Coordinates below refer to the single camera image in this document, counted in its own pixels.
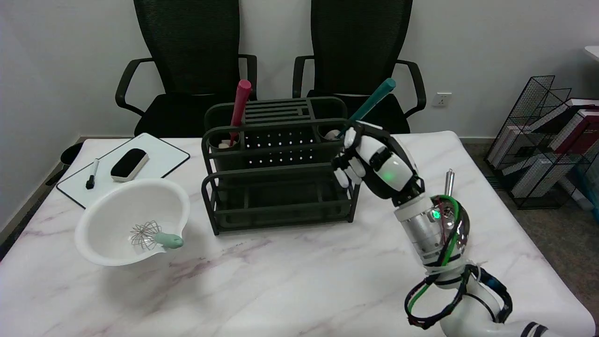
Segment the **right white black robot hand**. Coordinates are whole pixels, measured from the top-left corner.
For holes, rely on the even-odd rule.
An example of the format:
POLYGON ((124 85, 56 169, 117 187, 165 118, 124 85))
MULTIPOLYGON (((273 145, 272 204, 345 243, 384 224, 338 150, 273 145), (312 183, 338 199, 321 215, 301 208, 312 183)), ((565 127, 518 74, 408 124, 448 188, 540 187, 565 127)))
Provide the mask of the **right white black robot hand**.
POLYGON ((374 195, 391 199, 396 207, 425 197, 425 184, 410 152, 378 125, 352 122, 331 166, 343 188, 365 183, 374 195))

